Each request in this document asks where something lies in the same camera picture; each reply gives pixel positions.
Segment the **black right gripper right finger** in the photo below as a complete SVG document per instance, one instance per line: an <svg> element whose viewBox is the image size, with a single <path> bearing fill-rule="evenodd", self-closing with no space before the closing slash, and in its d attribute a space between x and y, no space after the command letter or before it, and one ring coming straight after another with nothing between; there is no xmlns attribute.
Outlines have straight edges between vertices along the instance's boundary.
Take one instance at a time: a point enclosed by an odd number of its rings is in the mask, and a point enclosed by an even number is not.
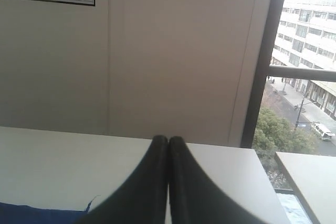
<svg viewBox="0 0 336 224"><path fill-rule="evenodd" d="M264 223L210 179L182 137L170 138L168 158L172 223Z"/></svg>

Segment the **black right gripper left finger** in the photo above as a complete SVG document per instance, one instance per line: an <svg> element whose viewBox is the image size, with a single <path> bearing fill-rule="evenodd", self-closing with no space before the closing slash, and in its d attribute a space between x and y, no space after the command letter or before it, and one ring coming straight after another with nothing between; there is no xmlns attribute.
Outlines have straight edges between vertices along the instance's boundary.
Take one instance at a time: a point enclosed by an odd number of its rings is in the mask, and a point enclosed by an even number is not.
<svg viewBox="0 0 336 224"><path fill-rule="evenodd" d="M76 223L165 223L168 146L165 136L154 136L123 184Z"/></svg>

